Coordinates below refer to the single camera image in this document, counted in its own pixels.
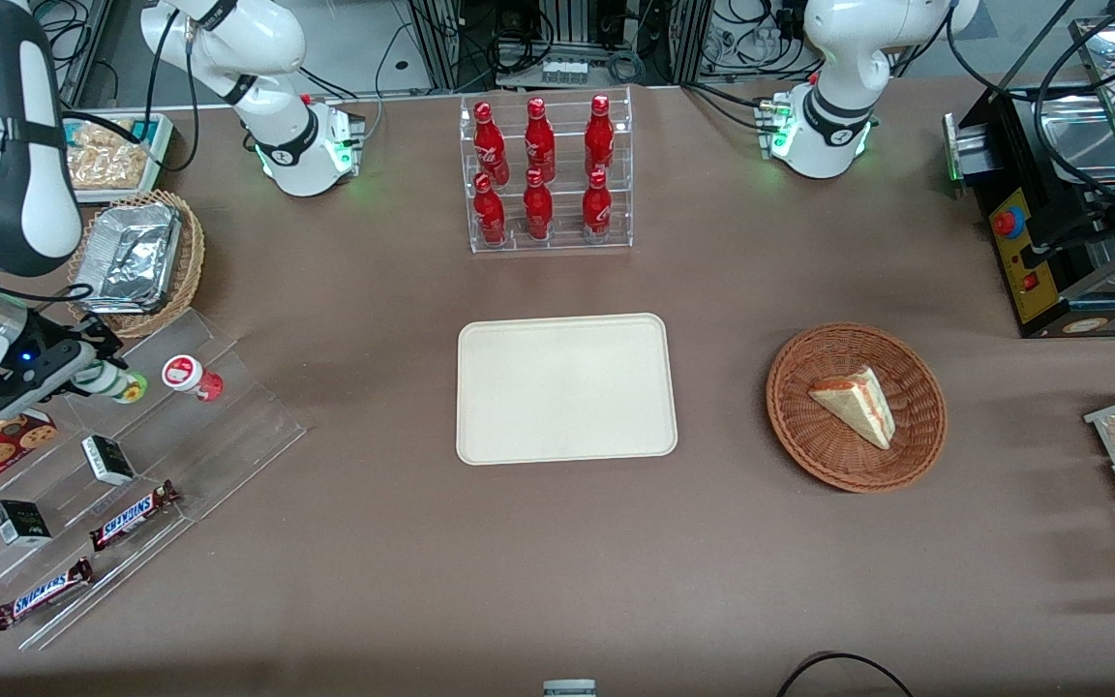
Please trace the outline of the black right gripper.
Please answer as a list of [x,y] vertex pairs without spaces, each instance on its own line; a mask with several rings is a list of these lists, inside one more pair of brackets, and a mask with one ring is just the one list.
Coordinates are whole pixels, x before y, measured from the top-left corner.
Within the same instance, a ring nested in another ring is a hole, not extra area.
[[54,394],[96,393],[93,377],[79,372],[97,360],[124,367],[123,340],[101,320],[81,320],[74,332],[28,332],[13,343],[0,333],[0,419],[14,418]]

